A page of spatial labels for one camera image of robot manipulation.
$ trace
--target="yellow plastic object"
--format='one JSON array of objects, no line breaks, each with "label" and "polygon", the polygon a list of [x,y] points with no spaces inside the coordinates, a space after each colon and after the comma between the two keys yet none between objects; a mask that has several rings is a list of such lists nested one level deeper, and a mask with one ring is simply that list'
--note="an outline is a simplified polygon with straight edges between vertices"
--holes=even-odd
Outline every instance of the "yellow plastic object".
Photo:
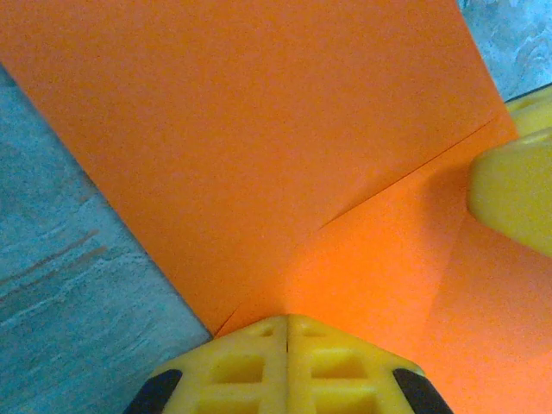
[{"label": "yellow plastic object", "polygon": [[522,138],[475,159],[469,209],[492,229],[552,256],[552,86],[507,106]]},{"label": "yellow plastic object", "polygon": [[412,414],[427,412],[416,411],[427,401],[441,407],[432,412],[452,412],[416,364],[308,317],[288,316],[167,362],[125,414]]}]

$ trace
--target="gray marble surface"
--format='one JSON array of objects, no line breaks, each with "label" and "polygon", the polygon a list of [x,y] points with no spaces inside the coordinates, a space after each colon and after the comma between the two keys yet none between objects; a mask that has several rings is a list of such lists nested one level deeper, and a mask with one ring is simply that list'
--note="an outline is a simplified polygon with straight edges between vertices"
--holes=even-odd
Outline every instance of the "gray marble surface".
[{"label": "gray marble surface", "polygon": [[[459,6],[504,99],[552,81],[549,1]],[[0,71],[0,412],[120,412],[155,366],[208,339]]]}]

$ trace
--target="black rubber pad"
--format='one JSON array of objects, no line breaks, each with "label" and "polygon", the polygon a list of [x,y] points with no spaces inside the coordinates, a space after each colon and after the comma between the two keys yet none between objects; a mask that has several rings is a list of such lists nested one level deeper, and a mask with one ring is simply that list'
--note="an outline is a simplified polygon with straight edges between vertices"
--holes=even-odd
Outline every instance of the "black rubber pad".
[{"label": "black rubber pad", "polygon": [[395,369],[393,375],[415,414],[453,414],[439,392],[424,376],[404,368]]},{"label": "black rubber pad", "polygon": [[182,371],[169,369],[148,379],[123,414],[161,414],[181,377]]}]

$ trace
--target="yellow object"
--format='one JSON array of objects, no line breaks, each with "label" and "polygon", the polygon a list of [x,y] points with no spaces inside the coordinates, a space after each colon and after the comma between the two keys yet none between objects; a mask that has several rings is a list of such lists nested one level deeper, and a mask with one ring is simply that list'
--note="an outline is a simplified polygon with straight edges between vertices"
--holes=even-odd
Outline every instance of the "yellow object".
[{"label": "yellow object", "polygon": [[[426,403],[433,411],[420,409]],[[125,414],[138,412],[452,411],[416,364],[308,317],[288,316],[264,319],[159,367]]]},{"label": "yellow object", "polygon": [[469,209],[492,229],[552,256],[552,86],[507,106],[522,138],[475,159]]}]

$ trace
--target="gray floor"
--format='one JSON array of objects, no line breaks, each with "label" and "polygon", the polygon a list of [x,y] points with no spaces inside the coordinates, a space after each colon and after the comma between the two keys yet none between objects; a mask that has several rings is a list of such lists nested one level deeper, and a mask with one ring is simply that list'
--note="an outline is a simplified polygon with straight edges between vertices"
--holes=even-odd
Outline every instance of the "gray floor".
[{"label": "gray floor", "polygon": [[[549,1],[459,5],[504,99],[552,81]],[[0,412],[122,411],[156,365],[207,339],[0,71]]]}]

